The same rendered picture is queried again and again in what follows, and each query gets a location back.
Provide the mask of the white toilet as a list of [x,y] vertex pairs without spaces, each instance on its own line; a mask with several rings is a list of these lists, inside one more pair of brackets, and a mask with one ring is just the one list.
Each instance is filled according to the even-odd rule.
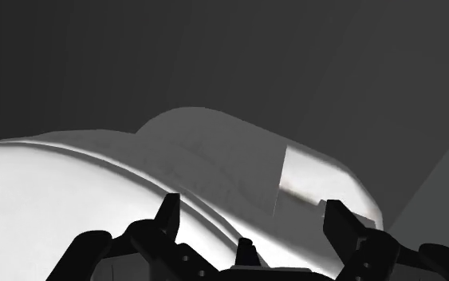
[[76,235],[121,235],[181,197],[177,241],[219,270],[241,237],[269,267],[335,276],[327,200],[382,229],[376,201],[342,163],[213,109],[172,109],[136,133],[69,130],[0,140],[0,281],[46,281]]

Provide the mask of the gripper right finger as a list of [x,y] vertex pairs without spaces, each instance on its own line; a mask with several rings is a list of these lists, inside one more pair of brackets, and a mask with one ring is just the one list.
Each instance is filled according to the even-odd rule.
[[449,247],[405,247],[387,232],[365,227],[340,200],[326,202],[323,232],[343,263],[336,281],[449,281]]

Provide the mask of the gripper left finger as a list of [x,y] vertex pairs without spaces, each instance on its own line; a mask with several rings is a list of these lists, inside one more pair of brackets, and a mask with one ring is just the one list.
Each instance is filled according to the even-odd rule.
[[175,238],[180,222],[180,194],[168,193],[155,218],[137,220],[112,238],[103,230],[77,235],[46,281],[90,281],[102,259],[139,254],[148,262],[148,281],[219,281],[219,271]]

